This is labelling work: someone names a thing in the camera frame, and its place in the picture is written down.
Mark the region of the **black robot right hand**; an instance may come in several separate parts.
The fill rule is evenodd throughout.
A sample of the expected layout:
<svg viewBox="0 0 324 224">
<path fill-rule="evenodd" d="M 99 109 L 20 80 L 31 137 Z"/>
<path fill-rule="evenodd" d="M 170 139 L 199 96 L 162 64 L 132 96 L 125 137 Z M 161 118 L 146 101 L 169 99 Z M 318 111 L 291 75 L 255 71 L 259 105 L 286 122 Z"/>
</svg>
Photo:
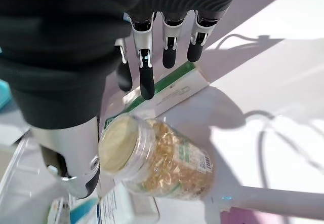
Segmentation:
<svg viewBox="0 0 324 224">
<path fill-rule="evenodd" d="M 233 0 L 1 0 L 1 79 L 38 139 L 46 166 L 78 199 L 100 174 L 98 122 L 106 77 L 132 78 L 125 38 L 134 38 L 140 90 L 154 96 L 152 27 L 163 16 L 163 65 L 175 64 L 183 20 L 195 21 L 187 58 L 199 60 Z"/>
</svg>

